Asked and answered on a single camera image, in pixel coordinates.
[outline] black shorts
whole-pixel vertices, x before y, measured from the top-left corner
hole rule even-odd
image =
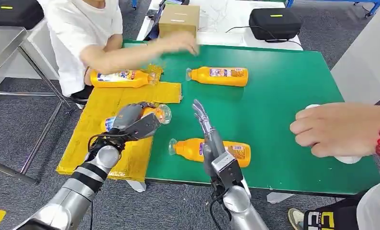
[[[359,230],[356,209],[366,192],[334,204],[308,210],[304,214],[304,230]]]

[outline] green table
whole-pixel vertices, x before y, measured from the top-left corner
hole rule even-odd
[[[251,146],[251,163],[242,169],[249,187],[351,195],[380,182],[372,157],[352,165],[333,157],[320,159],[296,144],[289,131],[296,112],[307,105],[343,101],[321,53],[201,46],[197,57],[169,54],[154,62],[164,67],[162,81],[182,83],[183,100],[169,104],[172,121],[155,134],[146,178],[209,183],[202,163],[168,154],[171,138],[203,138],[191,108],[197,98],[224,140]],[[201,66],[248,68],[248,84],[240,88],[186,82],[186,68]]]

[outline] floor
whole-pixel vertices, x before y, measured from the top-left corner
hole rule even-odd
[[[130,1],[120,0],[124,19],[124,37],[135,39],[139,32],[149,0],[139,0],[132,10]],[[369,20],[361,6],[351,2],[320,2],[297,0],[293,9],[303,22],[300,40],[304,49],[318,50],[329,66],[342,56]],[[49,89],[39,80],[7,78],[0,91],[41,91]],[[19,98],[0,96],[0,162],[20,169],[37,140],[42,125],[55,108],[54,98]],[[40,184],[29,186],[0,173],[0,209],[7,214],[0,230],[15,227],[44,205],[66,181],[55,168],[79,119],[80,110],[62,109],[53,129],[39,150],[28,175],[40,178]],[[216,229],[208,212],[211,188],[178,184],[148,185],[147,191],[137,193],[123,181],[107,180],[94,201],[93,229]],[[301,210],[331,204],[331,197],[295,195],[279,203],[266,202],[265,191],[252,190],[252,203],[271,230],[291,230],[286,212],[290,207]],[[228,220],[218,207],[217,218],[223,229]],[[90,211],[78,229],[89,228]]]

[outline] person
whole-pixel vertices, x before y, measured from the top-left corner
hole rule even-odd
[[[194,36],[176,32],[143,46],[121,48],[123,19],[118,0],[51,0],[45,17],[66,97],[85,100],[90,71],[112,74],[135,69],[166,52],[198,53]]]
[[[380,139],[380,106],[329,103],[304,109],[290,130],[317,157],[371,155]],[[291,208],[288,218],[295,230],[380,230],[380,184],[305,213]]]

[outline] sneaker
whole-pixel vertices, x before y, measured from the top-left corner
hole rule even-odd
[[[289,217],[290,224],[295,230],[303,230],[299,225],[299,222],[304,221],[304,213],[300,212],[298,209],[290,208],[287,212],[287,216]]]

